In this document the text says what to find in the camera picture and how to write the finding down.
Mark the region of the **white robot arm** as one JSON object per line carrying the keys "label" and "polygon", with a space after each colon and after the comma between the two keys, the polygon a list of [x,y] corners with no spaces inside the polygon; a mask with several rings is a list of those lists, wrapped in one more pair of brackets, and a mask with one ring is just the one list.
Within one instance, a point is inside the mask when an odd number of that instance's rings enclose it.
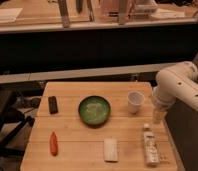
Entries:
{"label": "white robot arm", "polygon": [[155,124],[162,122],[177,99],[198,112],[197,77],[198,68],[190,61],[166,67],[156,74],[157,86],[151,95]]}

